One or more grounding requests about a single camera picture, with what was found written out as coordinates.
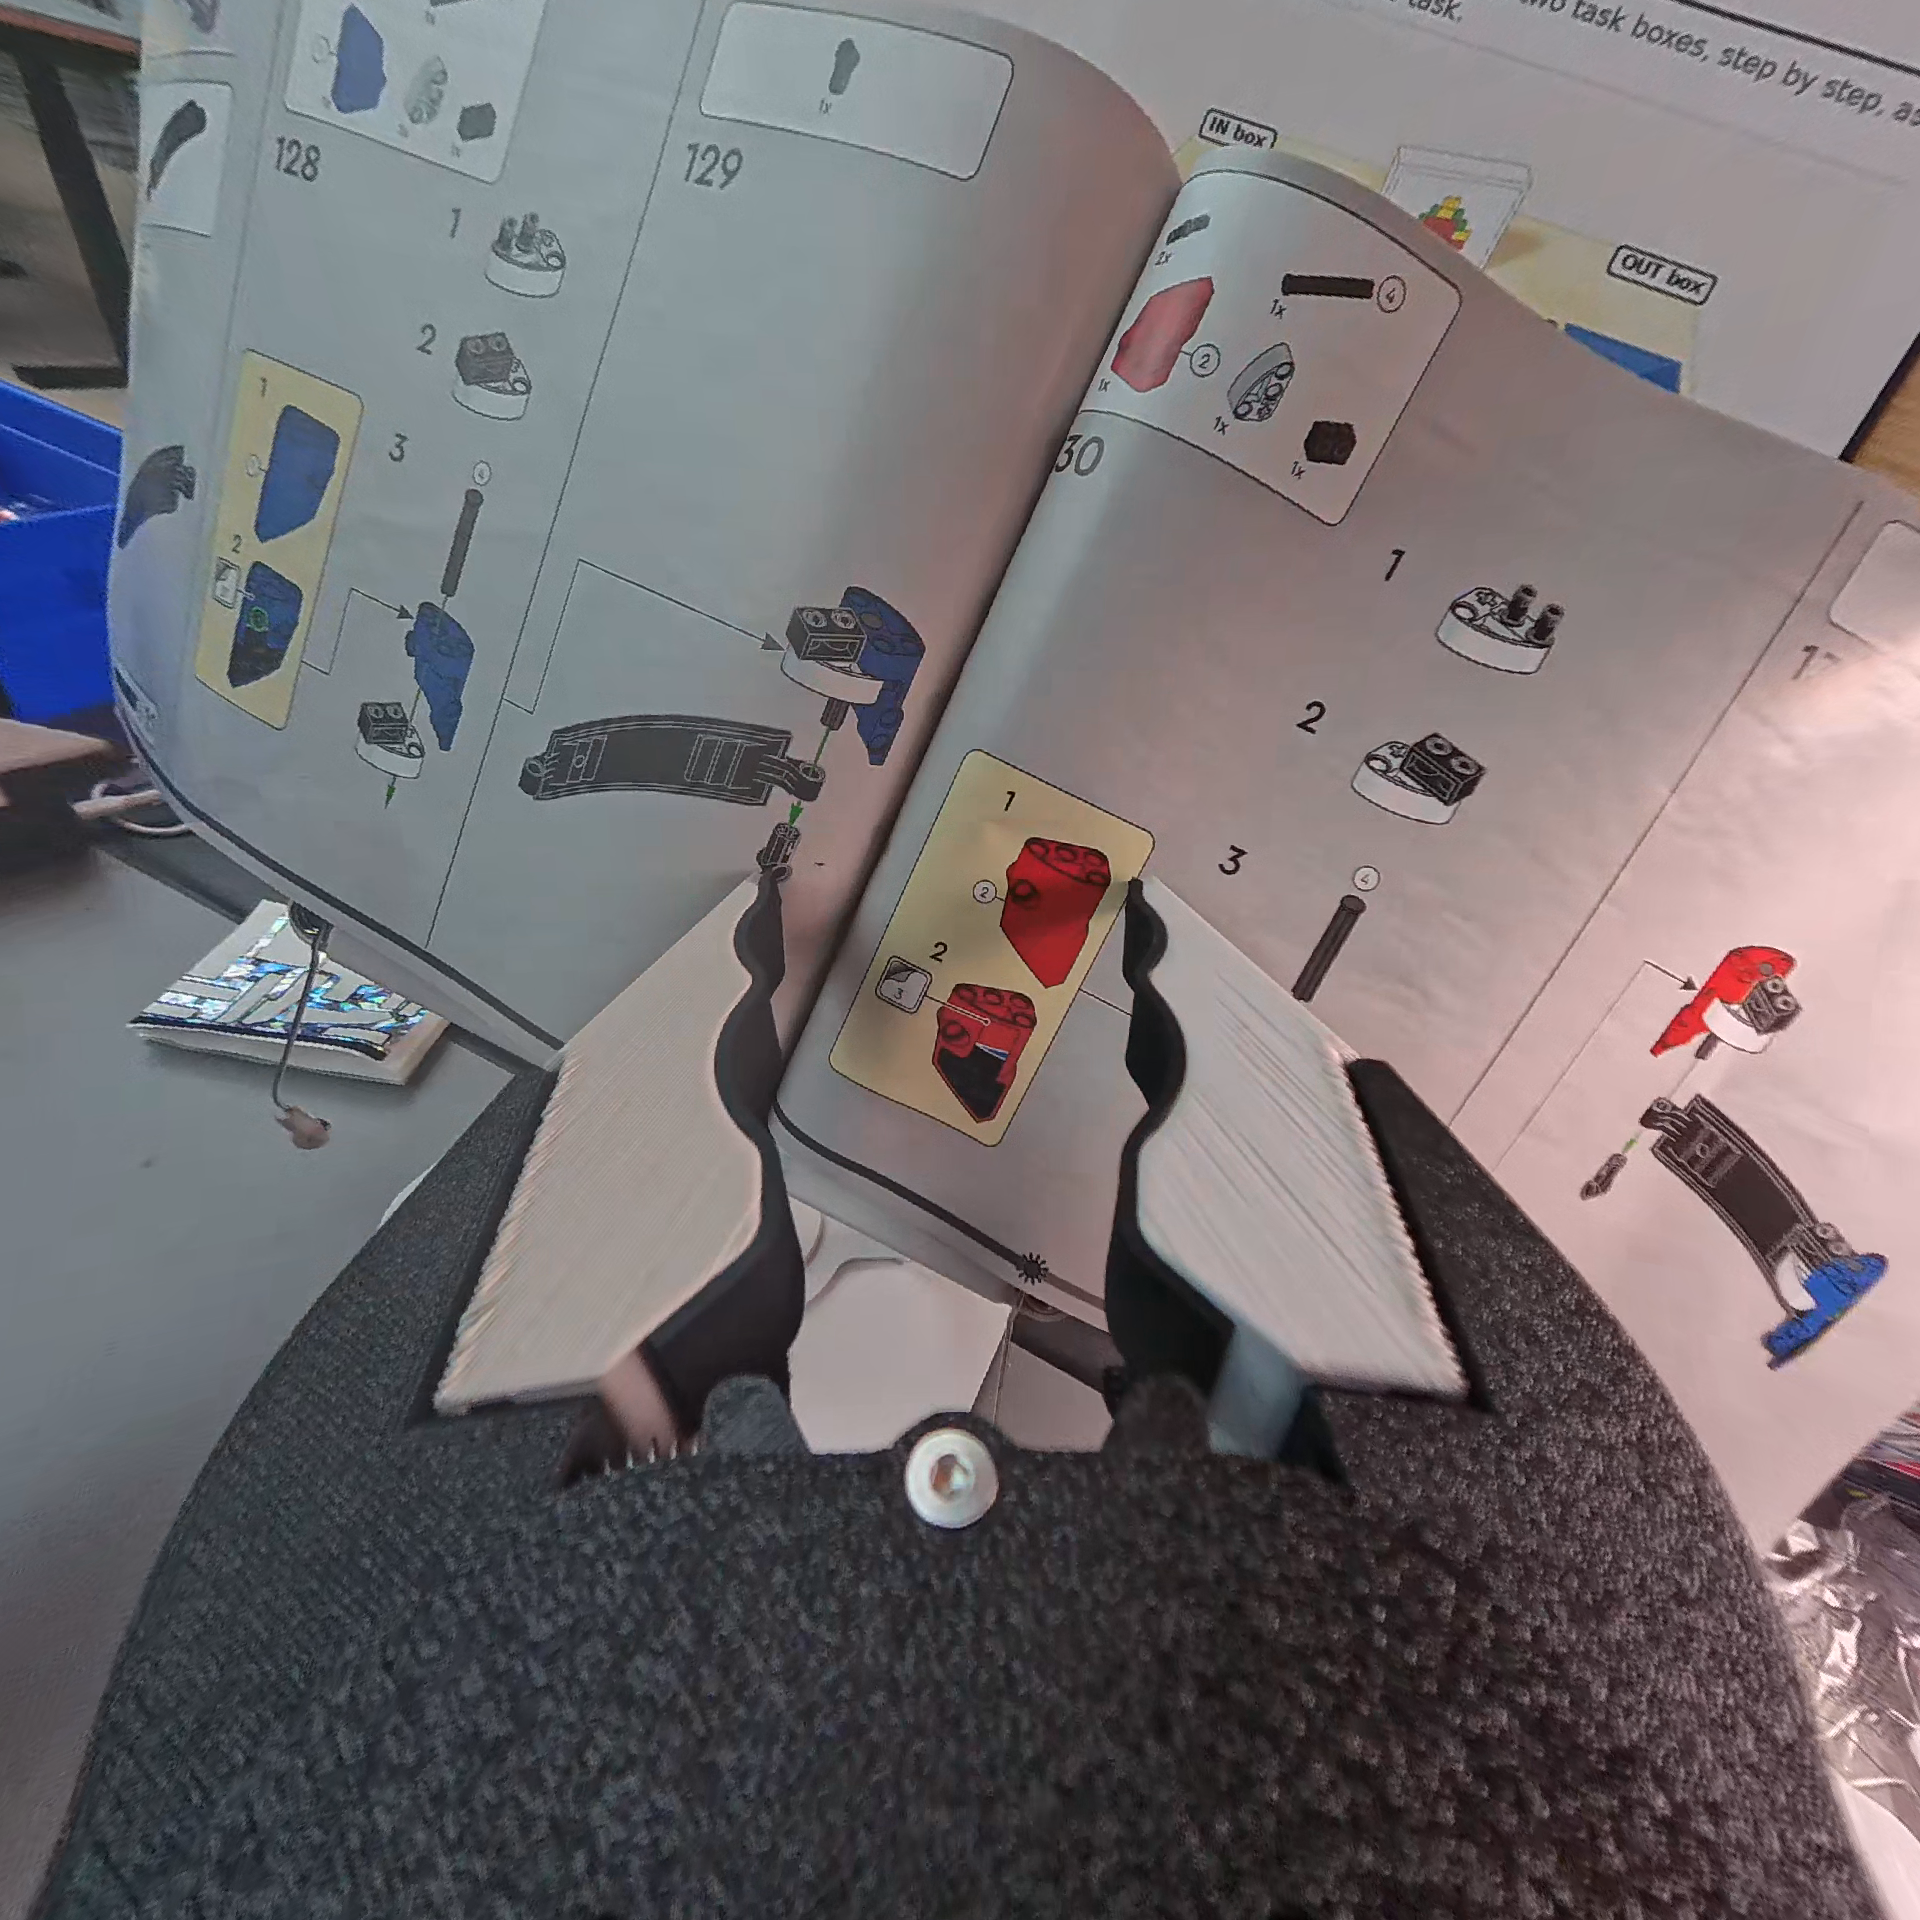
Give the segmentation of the shiny sticker sheet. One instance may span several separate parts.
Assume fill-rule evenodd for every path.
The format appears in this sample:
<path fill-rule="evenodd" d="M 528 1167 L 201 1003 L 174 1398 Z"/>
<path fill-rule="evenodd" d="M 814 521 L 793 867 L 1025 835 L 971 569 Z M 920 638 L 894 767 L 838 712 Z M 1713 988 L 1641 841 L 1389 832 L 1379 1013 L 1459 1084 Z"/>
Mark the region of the shiny sticker sheet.
<path fill-rule="evenodd" d="M 303 1003 L 290 1068 L 402 1088 L 448 1021 L 400 991 L 318 960 L 278 901 L 261 901 L 193 966 L 127 1021 L 160 1044 L 271 1065 Z"/>

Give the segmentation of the clear plastic bag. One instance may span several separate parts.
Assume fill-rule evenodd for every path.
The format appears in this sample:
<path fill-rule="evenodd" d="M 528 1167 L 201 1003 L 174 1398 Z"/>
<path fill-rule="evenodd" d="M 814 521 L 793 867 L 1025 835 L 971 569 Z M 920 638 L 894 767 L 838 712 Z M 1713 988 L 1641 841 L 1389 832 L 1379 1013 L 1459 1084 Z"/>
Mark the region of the clear plastic bag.
<path fill-rule="evenodd" d="M 1827 1484 L 1763 1572 L 1825 1763 L 1917 1832 L 1917 1407 Z"/>

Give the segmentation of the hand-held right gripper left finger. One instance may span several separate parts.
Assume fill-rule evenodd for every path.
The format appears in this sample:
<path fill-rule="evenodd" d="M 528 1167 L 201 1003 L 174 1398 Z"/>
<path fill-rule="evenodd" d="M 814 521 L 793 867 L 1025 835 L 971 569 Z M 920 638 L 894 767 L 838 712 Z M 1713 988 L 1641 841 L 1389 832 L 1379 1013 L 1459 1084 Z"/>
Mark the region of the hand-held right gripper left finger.
<path fill-rule="evenodd" d="M 595 1398 L 626 1448 L 707 1395 L 787 1395 L 805 1257 L 769 1133 L 781 876 L 742 880 L 569 1040 L 435 1413 Z"/>

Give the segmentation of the blue plastic case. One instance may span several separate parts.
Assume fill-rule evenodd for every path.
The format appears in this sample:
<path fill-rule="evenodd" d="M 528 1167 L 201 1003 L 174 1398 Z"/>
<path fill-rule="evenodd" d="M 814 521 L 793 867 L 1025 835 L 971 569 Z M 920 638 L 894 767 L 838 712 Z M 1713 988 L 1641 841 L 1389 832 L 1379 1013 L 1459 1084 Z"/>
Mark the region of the blue plastic case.
<path fill-rule="evenodd" d="M 97 727 L 121 433 L 2 385 L 2 685 L 13 717 Z"/>

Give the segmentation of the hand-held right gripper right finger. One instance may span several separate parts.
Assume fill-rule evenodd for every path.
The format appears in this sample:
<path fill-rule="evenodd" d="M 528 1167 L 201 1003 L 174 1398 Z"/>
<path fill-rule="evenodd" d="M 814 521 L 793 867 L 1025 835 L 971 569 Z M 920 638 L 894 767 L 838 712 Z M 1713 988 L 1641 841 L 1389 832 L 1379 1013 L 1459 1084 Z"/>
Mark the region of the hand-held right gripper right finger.
<path fill-rule="evenodd" d="M 1128 884 L 1122 974 L 1143 1115 L 1106 1315 L 1130 1375 L 1192 1385 L 1226 1455 L 1283 1455 L 1318 1388 L 1465 1400 L 1350 1052 L 1159 880 Z"/>

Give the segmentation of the building instruction booklet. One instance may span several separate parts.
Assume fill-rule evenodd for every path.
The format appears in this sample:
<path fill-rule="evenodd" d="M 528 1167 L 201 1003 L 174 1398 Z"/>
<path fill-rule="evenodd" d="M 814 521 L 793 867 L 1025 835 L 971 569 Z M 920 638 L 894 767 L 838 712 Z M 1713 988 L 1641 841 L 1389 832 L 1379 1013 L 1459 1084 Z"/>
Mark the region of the building instruction booklet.
<path fill-rule="evenodd" d="M 111 697 L 358 964 L 538 1061 L 775 868 L 814 1287 L 1091 1329 L 1141 883 L 1755 1536 L 1914 1400 L 1906 501 L 1018 19 L 139 13 Z"/>

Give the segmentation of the printed task sheet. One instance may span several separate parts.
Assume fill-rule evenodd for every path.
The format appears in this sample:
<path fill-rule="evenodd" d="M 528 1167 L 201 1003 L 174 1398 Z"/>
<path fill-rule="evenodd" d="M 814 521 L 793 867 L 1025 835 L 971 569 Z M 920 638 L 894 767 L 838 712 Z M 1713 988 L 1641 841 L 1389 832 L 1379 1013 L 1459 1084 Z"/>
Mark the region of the printed task sheet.
<path fill-rule="evenodd" d="M 1914 4 L 1195 4 L 1182 128 L 1320 160 L 1813 448 L 1914 356 Z"/>

